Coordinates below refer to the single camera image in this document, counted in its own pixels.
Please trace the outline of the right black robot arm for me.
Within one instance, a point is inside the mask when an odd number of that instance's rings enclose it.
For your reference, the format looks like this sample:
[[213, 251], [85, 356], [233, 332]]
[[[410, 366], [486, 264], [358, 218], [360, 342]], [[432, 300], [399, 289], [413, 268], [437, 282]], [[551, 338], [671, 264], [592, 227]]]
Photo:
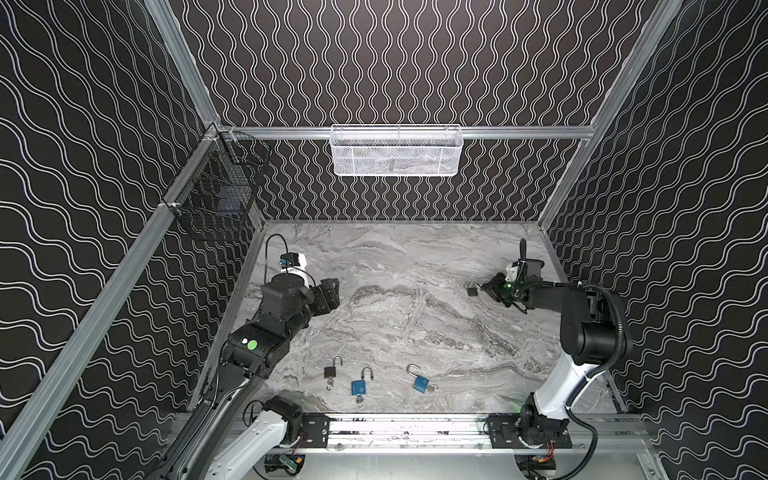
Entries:
[[481, 286], [507, 308], [560, 315], [560, 358], [520, 410], [520, 430], [529, 436], [565, 429], [586, 388], [630, 350], [626, 310], [614, 293], [595, 284], [548, 281], [544, 265], [528, 256], [527, 242], [521, 240], [519, 258]]

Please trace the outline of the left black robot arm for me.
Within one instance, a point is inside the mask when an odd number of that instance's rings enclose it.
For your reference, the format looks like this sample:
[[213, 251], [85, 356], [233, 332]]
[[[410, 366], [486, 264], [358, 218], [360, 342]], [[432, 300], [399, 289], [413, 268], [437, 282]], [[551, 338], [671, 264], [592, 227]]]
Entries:
[[313, 317], [339, 307], [337, 278], [315, 282], [304, 275], [293, 269], [262, 286], [256, 314], [226, 340], [212, 386], [149, 479], [203, 478], [235, 417], [289, 353], [291, 341]]

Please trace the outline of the black padlock with key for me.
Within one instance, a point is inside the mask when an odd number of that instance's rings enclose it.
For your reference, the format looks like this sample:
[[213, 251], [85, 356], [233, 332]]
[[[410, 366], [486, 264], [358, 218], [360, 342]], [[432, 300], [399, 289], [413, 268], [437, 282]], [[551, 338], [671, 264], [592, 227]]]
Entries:
[[332, 390], [334, 387], [335, 379], [337, 377], [337, 367], [342, 366], [344, 360], [340, 355], [333, 357], [331, 365], [324, 368], [324, 378], [326, 379], [326, 389]]

